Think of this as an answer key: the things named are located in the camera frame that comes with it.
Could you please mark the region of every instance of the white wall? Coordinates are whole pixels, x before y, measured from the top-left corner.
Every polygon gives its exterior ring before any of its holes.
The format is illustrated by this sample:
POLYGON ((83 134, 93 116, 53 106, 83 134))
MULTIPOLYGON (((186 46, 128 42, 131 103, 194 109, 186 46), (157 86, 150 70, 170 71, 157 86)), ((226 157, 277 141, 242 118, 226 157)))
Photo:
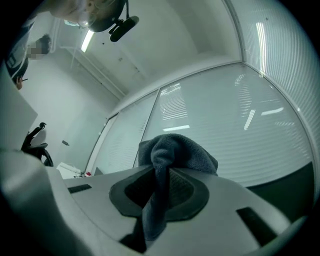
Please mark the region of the white wall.
POLYGON ((60 161, 57 158, 62 140, 72 134, 73 129, 79 130, 78 126, 84 125, 84 115, 94 116, 95 122, 100 117, 102 130, 106 117, 118 102, 113 94, 78 66, 76 60, 70 69, 71 62, 72 56, 64 49, 59 49, 42 60, 30 60, 24 75, 28 80, 20 90, 21 95, 38 113, 30 130, 40 122, 47 124, 45 142, 48 143, 47 150, 55 166, 60 161))
MULTIPOLYGON (((96 33, 85 53, 124 94, 201 55, 241 60, 237 32, 223 0, 130 0, 129 11, 139 17, 137 26, 116 43, 109 40, 108 31, 96 33)), ((59 44, 79 48, 84 32, 61 24, 59 44)))

